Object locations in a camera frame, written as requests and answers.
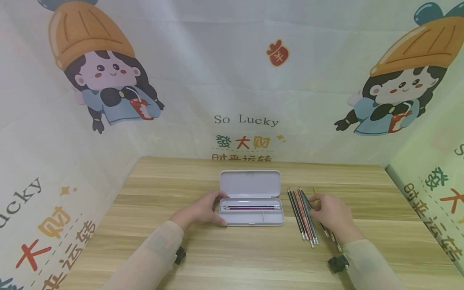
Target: table surface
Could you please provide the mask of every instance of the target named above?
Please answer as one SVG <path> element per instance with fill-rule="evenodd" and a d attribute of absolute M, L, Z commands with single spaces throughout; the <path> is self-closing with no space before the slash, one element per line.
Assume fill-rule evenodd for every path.
<path fill-rule="evenodd" d="M 332 274 L 338 251 L 317 226 L 321 244 L 301 239 L 286 187 L 341 197 L 355 223 L 408 289 L 460 289 L 463 277 L 380 166 L 142 158 L 74 264 L 61 289 L 99 289 L 151 232 L 177 209 L 219 188 L 222 170 L 277 169 L 285 224 L 280 227 L 194 225 L 187 257 L 158 289 L 353 289 Z"/>

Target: red drink cup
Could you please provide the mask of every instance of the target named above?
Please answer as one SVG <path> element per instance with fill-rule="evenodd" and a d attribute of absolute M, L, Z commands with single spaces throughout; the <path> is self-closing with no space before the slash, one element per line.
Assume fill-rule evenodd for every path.
<path fill-rule="evenodd" d="M 148 113 L 148 111 L 147 111 L 148 103 L 144 99 L 139 99 L 139 98 L 138 99 L 131 99 L 130 104 L 132 105 L 132 107 L 134 107 L 136 112 L 139 114 L 140 118 L 142 118 L 143 120 L 153 120 L 154 119 Z"/>

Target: orange hat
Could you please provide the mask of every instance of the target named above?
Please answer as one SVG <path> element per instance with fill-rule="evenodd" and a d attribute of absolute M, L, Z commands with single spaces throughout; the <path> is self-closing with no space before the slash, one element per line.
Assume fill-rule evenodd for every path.
<path fill-rule="evenodd" d="M 444 17 L 400 38 L 371 69 L 371 77 L 434 65 L 447 68 L 464 41 L 464 18 Z"/>
<path fill-rule="evenodd" d="M 135 58 L 132 45 L 116 23 L 86 2 L 60 5 L 50 20 L 48 35 L 56 64 L 62 70 L 91 51 L 108 50 Z"/>

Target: pencil case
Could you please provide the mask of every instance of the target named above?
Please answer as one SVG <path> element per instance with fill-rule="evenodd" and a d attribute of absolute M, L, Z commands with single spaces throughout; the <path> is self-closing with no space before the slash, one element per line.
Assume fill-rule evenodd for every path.
<path fill-rule="evenodd" d="M 284 211 L 277 170 L 225 170 L 220 189 L 229 198 L 221 199 L 219 216 L 228 226 L 281 226 Z"/>

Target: sheer sleeve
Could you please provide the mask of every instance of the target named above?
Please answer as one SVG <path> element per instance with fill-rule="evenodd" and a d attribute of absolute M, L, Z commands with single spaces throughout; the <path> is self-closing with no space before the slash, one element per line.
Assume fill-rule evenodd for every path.
<path fill-rule="evenodd" d="M 379 250 L 368 240 L 347 243 L 343 252 L 356 290 L 406 290 Z"/>
<path fill-rule="evenodd" d="M 184 231 L 166 221 L 124 262 L 103 290 L 155 289 L 172 270 Z"/>

